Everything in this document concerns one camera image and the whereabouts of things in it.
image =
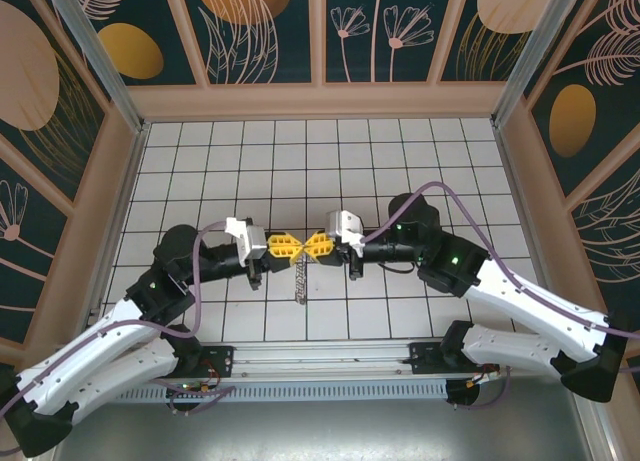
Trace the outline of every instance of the dark teal wallpaper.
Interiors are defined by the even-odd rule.
[[[212,84],[309,83],[309,0],[185,0]]]
[[[532,113],[565,194],[640,123],[640,0],[599,0]]]
[[[74,199],[104,112],[29,0],[0,0],[0,135]]]
[[[506,81],[548,0],[466,0],[442,81]]]
[[[593,274],[607,307],[621,309],[640,329],[640,151],[574,211]]]
[[[571,26],[571,23],[573,22],[573,19],[576,17],[576,14],[580,10],[582,3],[584,3],[584,0],[577,0],[573,5],[573,8],[567,15],[567,17],[564,19],[564,22],[562,23],[562,26],[558,30],[558,33],[556,34],[556,37],[553,43],[551,43],[551,46],[549,46],[549,49],[544,55],[544,58],[542,59],[542,61],[540,61],[540,65],[536,69],[535,73],[533,73],[533,76],[531,77],[529,84],[527,84],[527,87],[524,89],[525,97],[528,98],[529,94],[531,94],[531,91],[533,90],[536,83],[538,82],[538,79],[540,79],[540,75],[542,74],[542,71],[544,71],[544,69],[547,66],[547,61],[549,61],[549,58],[555,52],[556,48],[558,47],[558,44],[560,44],[560,41],[562,40],[565,33],[567,32],[567,29],[569,29],[569,26]]]
[[[126,85],[195,83],[167,0],[78,2]]]
[[[66,221],[0,160],[0,338],[24,342]]]
[[[327,82],[426,81],[448,2],[327,0]]]

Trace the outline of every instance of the white tile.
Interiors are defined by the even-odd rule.
[[[196,318],[196,307],[191,306],[185,312],[184,324],[193,329]],[[202,343],[219,343],[222,341],[222,322],[224,320],[224,303],[203,303],[200,315],[198,341]]]
[[[462,129],[467,141],[493,141],[493,129],[488,118],[462,118]]]
[[[196,226],[200,212],[200,201],[169,201],[164,211],[162,231],[179,224]]]
[[[246,276],[236,276],[229,279],[227,301],[262,301],[267,299],[267,285],[264,282],[254,291],[251,289]]]
[[[222,340],[262,341],[264,339],[264,301],[227,303]]]
[[[243,146],[240,169],[272,169],[273,146]]]
[[[347,303],[351,339],[388,338],[389,313],[386,299],[354,299]]]
[[[204,173],[174,173],[169,188],[170,200],[202,199]]]
[[[436,141],[464,141],[462,126],[458,118],[432,119],[431,129]]]
[[[340,172],[342,196],[375,196],[373,170],[343,169]]]
[[[147,146],[177,146],[182,123],[153,123]]]
[[[367,264],[364,267],[364,277],[352,281],[349,279],[347,268],[347,298],[386,298],[382,268],[377,264]]]
[[[207,173],[204,180],[204,199],[235,199],[238,173]]]
[[[504,168],[475,168],[480,194],[509,194],[509,182]]]
[[[341,143],[368,143],[369,124],[366,119],[341,119],[338,134]]]
[[[389,267],[404,270],[409,269],[411,266],[408,263],[393,263],[390,264]],[[390,298],[421,297],[422,299],[426,299],[427,293],[424,282],[418,278],[416,271],[411,274],[398,274],[385,271],[384,276],[387,280],[387,295]]]
[[[245,121],[243,144],[273,144],[274,121]]]
[[[207,234],[204,235],[204,244],[206,244],[208,247],[211,248],[214,246],[219,246],[221,244],[235,244],[235,242],[233,240],[233,237],[225,233],[224,231],[209,231]],[[225,297],[227,293],[226,286],[227,284],[225,282],[225,291],[224,291]]]
[[[267,303],[266,341],[304,341],[307,312],[295,301]]]
[[[228,242],[215,244],[207,244],[209,247],[219,246],[220,244],[228,244]],[[189,286],[189,291],[195,294],[193,286]],[[202,301],[207,303],[217,302],[224,303],[227,299],[227,280],[217,279],[215,281],[209,281],[200,285],[200,294],[202,295]]]
[[[410,168],[431,168],[438,166],[438,156],[434,143],[404,143],[404,154]]]
[[[327,214],[332,211],[339,211],[341,206],[340,198],[310,199],[307,201],[307,227],[325,229],[327,227]]]
[[[406,169],[376,169],[375,177],[378,196],[397,196],[409,191]]]
[[[340,168],[371,168],[371,146],[367,144],[341,144]]]
[[[340,171],[333,169],[307,171],[307,197],[340,197]]]
[[[270,198],[271,173],[273,171],[240,171],[238,199]]]
[[[451,229],[445,229],[445,231],[447,232],[451,232]],[[451,293],[441,293],[440,291],[438,291],[437,289],[433,289],[430,288],[429,286],[427,286],[427,284],[425,283],[425,286],[427,287],[427,299],[431,299],[431,298],[443,298],[443,297],[447,297],[447,296],[453,296],[453,294]]]
[[[337,143],[338,126],[335,119],[307,121],[307,143]]]
[[[304,144],[275,146],[273,169],[305,169],[307,165],[306,152]]]
[[[208,147],[179,148],[176,156],[176,164],[173,170],[179,171],[204,171],[207,168]]]
[[[226,144],[242,144],[242,121],[216,121],[213,123],[211,144],[214,146]]]
[[[371,146],[373,166],[376,168],[404,168],[402,143],[377,143]]]
[[[337,169],[337,144],[309,144],[307,145],[307,169]]]
[[[442,181],[456,194],[478,193],[478,185],[471,168],[442,168]]]
[[[127,289],[133,286],[147,269],[148,266],[115,268],[106,297],[107,303],[117,303],[124,298]]]
[[[403,141],[433,141],[428,119],[401,119]]]
[[[140,174],[136,183],[134,201],[165,201],[169,192],[171,173]]]
[[[306,181],[304,171],[274,171],[274,198],[304,198],[306,196]]]
[[[440,213],[440,226],[449,226],[451,224],[451,216],[449,215],[449,206],[444,196],[426,196],[427,204],[438,208]]]
[[[309,299],[344,299],[346,275],[344,266],[307,265],[307,296]]]
[[[365,228],[379,226],[376,198],[344,198],[342,208],[359,216]]]
[[[505,258],[527,258],[529,248],[520,226],[490,226],[493,245],[498,255]]]
[[[370,119],[369,132],[372,143],[401,141],[400,122],[397,119]]]
[[[440,166],[471,166],[466,143],[436,143]]]
[[[467,301],[453,296],[429,298],[429,314],[436,337],[444,336],[453,321],[470,321]]]
[[[294,299],[296,295],[296,270],[291,267],[269,273],[267,281],[267,299]]]
[[[211,142],[213,123],[183,123],[180,146],[208,146]]]
[[[140,166],[141,173],[170,173],[176,159],[176,148],[147,148]]]
[[[469,226],[469,221],[464,217],[453,198],[449,197],[447,201],[449,202],[449,210],[451,211],[451,224],[453,226]],[[484,209],[482,207],[482,201],[480,201],[480,196],[460,196],[460,201],[462,201],[463,206],[469,211],[469,214],[476,224],[487,224],[484,218]]]
[[[304,199],[274,199],[271,203],[271,230],[305,227]]]
[[[276,144],[305,143],[304,121],[276,121]]]
[[[198,220],[198,229],[224,221],[228,217],[235,215],[236,202],[229,201],[202,201],[200,207],[200,219]]]
[[[131,203],[126,231],[160,231],[163,213],[163,201]]]
[[[471,154],[471,164],[474,166],[502,166],[498,145],[494,142],[467,143]]]
[[[469,302],[471,311],[471,321],[473,324],[480,324],[485,328],[497,329],[499,331],[513,332],[511,318],[503,312],[481,303]]]
[[[237,171],[240,167],[240,146],[212,146],[207,171]]]
[[[409,172],[409,187],[412,192],[418,190],[420,186],[423,186],[431,181],[442,182],[442,175],[440,174],[440,168],[420,168],[420,169],[408,169]],[[424,194],[435,195],[444,194],[440,188],[431,188]]]
[[[236,203],[236,218],[251,218],[253,224],[269,228],[271,202],[268,199],[239,199]]]
[[[347,339],[346,301],[309,301],[309,340]]]
[[[533,268],[533,262],[530,258],[510,258],[505,259],[504,262],[507,267],[518,276],[526,279],[527,281],[531,281],[536,284],[538,283],[538,276],[536,275],[536,271]]]
[[[394,338],[429,338],[432,335],[425,298],[390,299],[389,320]]]
[[[480,226],[480,231],[482,231],[487,239],[491,241],[491,237],[489,236],[489,228],[487,228],[487,226]],[[482,248],[486,247],[485,243],[482,241],[482,239],[480,239],[480,236],[478,236],[478,233],[476,233],[476,231],[471,226],[454,226],[453,233],[456,236],[461,236],[465,239],[468,239],[472,243],[476,243]]]
[[[489,224],[520,224],[516,204],[510,194],[482,196],[482,203]]]
[[[118,266],[151,266],[158,233],[125,233],[118,255]]]

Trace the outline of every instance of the white grid floor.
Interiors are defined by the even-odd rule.
[[[147,269],[162,234],[251,216],[303,240],[326,213],[347,209],[365,228],[388,219],[391,198],[427,181],[462,195],[507,264],[536,280],[502,160],[487,119],[371,119],[159,123],[148,145],[102,312]],[[442,192],[427,193],[445,229],[477,243]],[[224,233],[210,246],[230,242]],[[502,313],[443,296],[417,275],[365,266],[308,266],[308,303],[294,299],[295,270],[264,276],[257,292],[244,278],[203,286],[202,342],[381,339],[443,336],[454,319],[512,330]],[[188,326],[193,308],[185,315]]]

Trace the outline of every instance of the metal vent grate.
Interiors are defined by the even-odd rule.
[[[425,399],[447,397],[445,380],[351,381],[314,383],[241,383],[224,402],[350,401],[376,399]],[[180,395],[176,402],[191,402],[197,396]],[[164,388],[132,389],[116,403],[165,403]]]

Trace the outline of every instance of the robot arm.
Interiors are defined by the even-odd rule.
[[[390,215],[409,196],[394,198]],[[485,249],[443,231],[437,209],[422,197],[394,226],[367,242],[360,218],[347,211],[329,213],[327,231],[317,233],[304,246],[286,233],[265,234],[250,219],[228,218],[226,231],[236,238],[235,244],[207,248],[201,243],[198,272],[202,282],[242,275],[257,289],[262,273],[293,266],[302,252],[320,264],[347,264],[351,279],[363,277],[368,263],[411,262],[430,287],[490,305],[539,333],[506,333],[454,321],[439,350],[447,372],[470,363],[509,365],[560,378],[567,388],[594,401],[611,398],[626,339],[589,329],[524,294]],[[170,229],[154,250],[151,268],[110,313],[42,363],[17,376],[0,374],[0,407],[27,456],[58,444],[74,424],[123,391],[177,369],[184,373],[193,369],[197,348],[185,349],[181,346],[185,339],[158,338],[158,331],[148,325],[125,323],[111,328],[114,322],[134,320],[167,326],[193,304],[188,287],[194,282],[196,236],[190,226]],[[627,329],[618,318],[586,310],[516,278],[556,308],[600,326]],[[87,342],[92,336],[96,339]],[[189,340],[197,344],[195,338]],[[122,356],[140,342],[148,344]],[[72,351],[72,356],[42,377],[50,365]],[[25,387],[32,389],[16,397]],[[12,398],[17,402],[9,406]]]

